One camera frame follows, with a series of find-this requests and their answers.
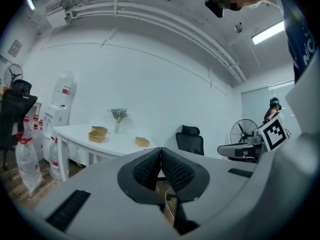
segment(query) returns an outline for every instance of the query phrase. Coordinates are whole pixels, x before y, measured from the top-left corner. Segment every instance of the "white ceiling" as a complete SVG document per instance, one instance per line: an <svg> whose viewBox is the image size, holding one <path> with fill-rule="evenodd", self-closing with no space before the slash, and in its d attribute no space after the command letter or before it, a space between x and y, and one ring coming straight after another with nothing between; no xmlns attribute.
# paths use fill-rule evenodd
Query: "white ceiling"
<svg viewBox="0 0 320 240"><path fill-rule="evenodd" d="M61 1L68 7L104 0L33 0L36 11L31 19L39 25L39 31L50 29L46 20L49 11ZM280 10L272 4L262 3L257 8L243 8L240 11L225 10L223 18L217 18L205 6L205 0L136 0L152 5L182 17L213 37L239 63L239 67L250 78L266 70L274 70L291 62L287 37L281 32L257 45L251 37L282 20ZM234 27L241 23L242 33Z"/></svg>

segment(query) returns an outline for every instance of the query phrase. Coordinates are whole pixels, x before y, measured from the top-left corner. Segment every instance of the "purple flowers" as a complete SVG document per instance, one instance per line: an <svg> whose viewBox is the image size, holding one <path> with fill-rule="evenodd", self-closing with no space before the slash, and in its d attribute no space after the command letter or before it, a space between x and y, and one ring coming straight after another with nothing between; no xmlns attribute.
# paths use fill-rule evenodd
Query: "purple flowers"
<svg viewBox="0 0 320 240"><path fill-rule="evenodd" d="M128 116L127 108L111 108L108 112L112 113L117 123L120 123L122 119Z"/></svg>

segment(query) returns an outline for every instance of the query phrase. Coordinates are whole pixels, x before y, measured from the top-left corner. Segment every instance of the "office chair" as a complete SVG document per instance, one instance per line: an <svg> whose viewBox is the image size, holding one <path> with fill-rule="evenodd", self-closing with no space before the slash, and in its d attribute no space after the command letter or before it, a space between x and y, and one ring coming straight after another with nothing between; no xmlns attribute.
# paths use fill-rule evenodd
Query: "office chair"
<svg viewBox="0 0 320 240"><path fill-rule="evenodd" d="M31 83L21 79L17 79L12 83L10 89L17 92L21 92L24 96L29 96L31 87Z"/></svg>
<svg viewBox="0 0 320 240"><path fill-rule="evenodd" d="M0 111L0 150L3 150L4 171L6 167L7 152L15 151L13 148L17 144L16 135L12 135L14 124L17 123L18 132L24 132L23 120L29 110L37 101L36 96L25 96L23 92L8 89L3 93Z"/></svg>
<svg viewBox="0 0 320 240"><path fill-rule="evenodd" d="M175 134L178 148L183 151L204 156L204 138L197 127L182 125L181 132Z"/></svg>

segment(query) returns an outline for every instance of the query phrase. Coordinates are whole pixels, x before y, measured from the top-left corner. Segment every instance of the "flower vase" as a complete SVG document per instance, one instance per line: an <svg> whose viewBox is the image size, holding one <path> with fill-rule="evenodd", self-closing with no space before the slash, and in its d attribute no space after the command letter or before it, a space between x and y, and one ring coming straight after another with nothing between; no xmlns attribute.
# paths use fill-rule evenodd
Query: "flower vase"
<svg viewBox="0 0 320 240"><path fill-rule="evenodd" d="M115 124L115 126L114 126L114 132L116 133L116 134L118 134L119 133L119 129L120 129L120 123L116 123Z"/></svg>

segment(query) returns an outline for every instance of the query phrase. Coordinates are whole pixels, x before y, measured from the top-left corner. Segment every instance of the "mesh chair back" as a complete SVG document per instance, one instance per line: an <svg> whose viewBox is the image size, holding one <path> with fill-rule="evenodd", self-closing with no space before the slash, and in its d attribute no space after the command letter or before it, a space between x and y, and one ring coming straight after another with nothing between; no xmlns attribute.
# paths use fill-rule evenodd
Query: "mesh chair back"
<svg viewBox="0 0 320 240"><path fill-rule="evenodd" d="M24 96L21 92L8 89L3 93L0 111L0 142L11 140L12 130L18 123L18 131L24 131L23 120L37 101L36 96Z"/></svg>
<svg viewBox="0 0 320 240"><path fill-rule="evenodd" d="M21 92L24 96L29 96L31 87L31 83L21 79L17 79L12 83L11 89L17 92Z"/></svg>
<svg viewBox="0 0 320 240"><path fill-rule="evenodd" d="M178 148L183 151L204 156L204 138L200 135L186 135L181 132L175 134Z"/></svg>

